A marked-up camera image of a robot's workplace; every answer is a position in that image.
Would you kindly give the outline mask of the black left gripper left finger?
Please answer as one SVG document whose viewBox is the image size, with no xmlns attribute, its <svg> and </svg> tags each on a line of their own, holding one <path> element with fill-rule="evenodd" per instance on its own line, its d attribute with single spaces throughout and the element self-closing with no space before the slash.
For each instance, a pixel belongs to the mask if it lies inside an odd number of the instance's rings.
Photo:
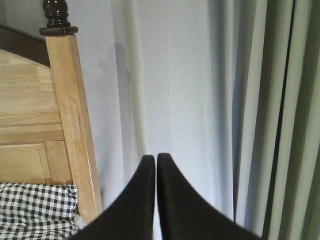
<svg viewBox="0 0 320 240">
<path fill-rule="evenodd" d="M 155 159 L 144 155 L 117 199 L 71 240 L 151 240 L 155 208 Z"/>
</svg>

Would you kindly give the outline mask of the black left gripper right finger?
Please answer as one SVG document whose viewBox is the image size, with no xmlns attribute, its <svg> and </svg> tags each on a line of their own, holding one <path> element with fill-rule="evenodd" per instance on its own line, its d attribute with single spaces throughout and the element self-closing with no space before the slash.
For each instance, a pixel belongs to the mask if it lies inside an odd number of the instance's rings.
<svg viewBox="0 0 320 240">
<path fill-rule="evenodd" d="M 157 202 L 164 240 L 258 240 L 211 206 L 168 153 L 157 156 Z"/>
</svg>

